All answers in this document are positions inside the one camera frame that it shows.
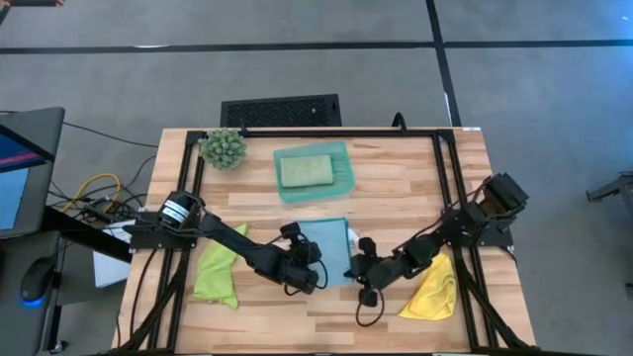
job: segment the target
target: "computer mouse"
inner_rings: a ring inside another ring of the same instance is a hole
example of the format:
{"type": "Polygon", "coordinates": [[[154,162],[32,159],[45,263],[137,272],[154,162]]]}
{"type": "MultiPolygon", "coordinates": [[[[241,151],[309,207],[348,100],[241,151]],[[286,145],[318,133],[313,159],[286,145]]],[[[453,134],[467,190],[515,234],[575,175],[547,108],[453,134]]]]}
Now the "computer mouse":
{"type": "Polygon", "coordinates": [[[54,257],[40,257],[27,270],[22,278],[20,297],[25,302],[39,300],[46,293],[55,267],[54,257]]]}

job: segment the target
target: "green sponge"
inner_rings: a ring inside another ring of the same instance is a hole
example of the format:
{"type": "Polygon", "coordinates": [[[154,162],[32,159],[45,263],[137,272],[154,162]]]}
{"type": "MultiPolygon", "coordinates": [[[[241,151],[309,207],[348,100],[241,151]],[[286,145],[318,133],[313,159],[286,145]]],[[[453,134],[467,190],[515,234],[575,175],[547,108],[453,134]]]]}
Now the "green sponge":
{"type": "Polygon", "coordinates": [[[313,157],[281,158],[281,185],[284,188],[334,183],[329,154],[313,157]]]}

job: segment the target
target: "blue mouse light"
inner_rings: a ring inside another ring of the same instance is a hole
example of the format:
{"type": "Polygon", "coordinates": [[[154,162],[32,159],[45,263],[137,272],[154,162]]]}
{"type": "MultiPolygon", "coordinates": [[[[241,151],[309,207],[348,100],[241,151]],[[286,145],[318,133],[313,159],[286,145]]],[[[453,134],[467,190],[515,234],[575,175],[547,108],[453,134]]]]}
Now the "blue mouse light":
{"type": "Polygon", "coordinates": [[[31,302],[22,300],[22,305],[26,308],[37,309],[42,306],[44,299],[45,299],[45,296],[42,296],[41,298],[31,301],[31,302]]]}

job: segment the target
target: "wooden tabletop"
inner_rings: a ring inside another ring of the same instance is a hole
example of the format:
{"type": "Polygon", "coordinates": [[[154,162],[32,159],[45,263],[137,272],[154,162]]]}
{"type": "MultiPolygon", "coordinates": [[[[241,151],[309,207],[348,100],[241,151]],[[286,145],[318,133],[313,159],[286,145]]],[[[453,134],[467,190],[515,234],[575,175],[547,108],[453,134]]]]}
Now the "wooden tabletop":
{"type": "MultiPolygon", "coordinates": [[[[147,206],[157,210],[176,189],[187,130],[164,130],[149,185],[147,206]]],[[[480,131],[455,129],[462,172],[468,191],[491,174],[484,138],[480,131]]],[[[235,170],[221,172],[206,165],[201,197],[211,212],[225,223],[249,223],[248,237],[259,242],[279,234],[278,228],[294,220],[346,217],[360,236],[371,236],[379,254],[433,223],[442,209],[442,197],[431,139],[426,137],[351,137],[347,150],[356,178],[348,199],[285,206],[277,195],[273,151],[326,141],[326,138],[249,138],[244,162],[235,170]]],[[[452,197],[456,189],[448,149],[444,157],[452,197]]],[[[191,190],[195,159],[188,174],[191,190]]],[[[176,352],[432,352],[468,351],[468,338],[460,301],[455,313],[440,321],[411,320],[399,311],[419,287],[420,276],[400,278],[385,292],[385,315],[367,328],[356,325],[354,313],[359,285],[315,290],[310,295],[288,297],[283,288],[252,272],[239,258],[232,267],[239,309],[198,301],[192,297],[196,267],[210,243],[199,239],[192,251],[176,352]]],[[[480,248],[491,302],[507,324],[524,341],[534,337],[514,262],[500,249],[480,248]]],[[[120,322],[125,342],[130,335],[130,314],[140,271],[149,251],[135,254],[124,295],[120,322]]],[[[163,252],[158,251],[143,281],[135,327],[151,309],[156,296],[163,252]]],[[[481,311],[472,299],[480,343],[486,345],[481,311]]],[[[379,311],[363,309],[361,319],[379,311]]],[[[159,346],[166,344],[171,307],[161,323],[159,346]]]]}

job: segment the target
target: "yellow towel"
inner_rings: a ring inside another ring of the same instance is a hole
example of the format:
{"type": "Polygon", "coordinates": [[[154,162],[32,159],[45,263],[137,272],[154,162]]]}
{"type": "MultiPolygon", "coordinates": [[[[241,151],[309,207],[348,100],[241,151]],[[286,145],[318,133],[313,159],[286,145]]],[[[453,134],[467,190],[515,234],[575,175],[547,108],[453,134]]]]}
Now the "yellow towel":
{"type": "Polygon", "coordinates": [[[455,310],[455,274],[446,253],[433,258],[422,278],[422,284],[399,316],[414,319],[440,320],[455,310]]]}
{"type": "MultiPolygon", "coordinates": [[[[235,231],[246,234],[247,229],[248,224],[243,223],[235,231]]],[[[219,302],[236,310],[239,303],[230,273],[230,265],[236,258],[235,252],[217,242],[210,243],[198,259],[198,275],[193,297],[203,301],[219,302]]]]}

